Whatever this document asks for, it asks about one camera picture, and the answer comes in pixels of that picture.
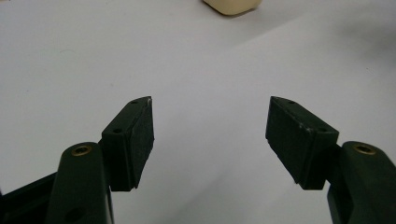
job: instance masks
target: black metal bracket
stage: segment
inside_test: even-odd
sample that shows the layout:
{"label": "black metal bracket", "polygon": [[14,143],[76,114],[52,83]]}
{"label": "black metal bracket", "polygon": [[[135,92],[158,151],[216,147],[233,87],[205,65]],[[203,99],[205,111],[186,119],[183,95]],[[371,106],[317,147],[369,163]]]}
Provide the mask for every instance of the black metal bracket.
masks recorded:
{"label": "black metal bracket", "polygon": [[265,137],[302,189],[331,187],[336,224],[396,223],[396,168],[379,148],[336,141],[339,132],[299,104],[271,97]]}
{"label": "black metal bracket", "polygon": [[137,188],[153,148],[151,103],[128,103],[98,144],[68,148],[57,173],[0,195],[0,223],[113,223],[110,190]]}

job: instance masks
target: white table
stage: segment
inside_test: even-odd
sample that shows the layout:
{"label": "white table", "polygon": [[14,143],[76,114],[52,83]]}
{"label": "white table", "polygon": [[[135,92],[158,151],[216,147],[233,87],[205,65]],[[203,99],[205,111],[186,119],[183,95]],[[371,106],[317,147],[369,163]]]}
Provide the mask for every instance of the white table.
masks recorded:
{"label": "white table", "polygon": [[332,223],[264,137],[271,95],[396,161],[396,2],[264,0],[220,16],[199,0],[0,1],[0,187],[57,170],[130,100],[155,143],[116,223]]}

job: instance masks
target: tan block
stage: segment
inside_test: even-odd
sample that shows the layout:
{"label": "tan block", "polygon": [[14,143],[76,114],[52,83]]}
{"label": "tan block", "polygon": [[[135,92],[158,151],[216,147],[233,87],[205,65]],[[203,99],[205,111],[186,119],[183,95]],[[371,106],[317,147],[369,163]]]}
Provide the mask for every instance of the tan block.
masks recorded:
{"label": "tan block", "polygon": [[204,0],[204,2],[221,14],[232,16],[256,8],[262,0]]}

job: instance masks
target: yellow object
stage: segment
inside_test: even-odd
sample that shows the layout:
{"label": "yellow object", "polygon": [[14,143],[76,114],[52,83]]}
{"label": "yellow object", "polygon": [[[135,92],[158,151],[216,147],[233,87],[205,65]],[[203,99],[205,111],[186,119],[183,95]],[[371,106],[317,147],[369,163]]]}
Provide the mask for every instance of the yellow object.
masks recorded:
{"label": "yellow object", "polygon": [[221,14],[232,16],[256,8],[262,0],[204,0],[204,2]]}

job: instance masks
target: brass screw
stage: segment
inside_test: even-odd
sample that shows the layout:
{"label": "brass screw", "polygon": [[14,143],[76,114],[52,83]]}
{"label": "brass screw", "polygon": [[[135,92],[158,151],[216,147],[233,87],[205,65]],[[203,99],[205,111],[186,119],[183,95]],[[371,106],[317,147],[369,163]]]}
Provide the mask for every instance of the brass screw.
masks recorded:
{"label": "brass screw", "polygon": [[376,150],[372,147],[369,146],[364,146],[364,145],[356,145],[353,147],[356,151],[358,151],[361,154],[366,154],[369,156],[374,156],[376,153]]}
{"label": "brass screw", "polygon": [[92,150],[92,147],[90,146],[81,146],[81,147],[76,147],[72,150],[72,155],[73,156],[84,156],[90,153]]}

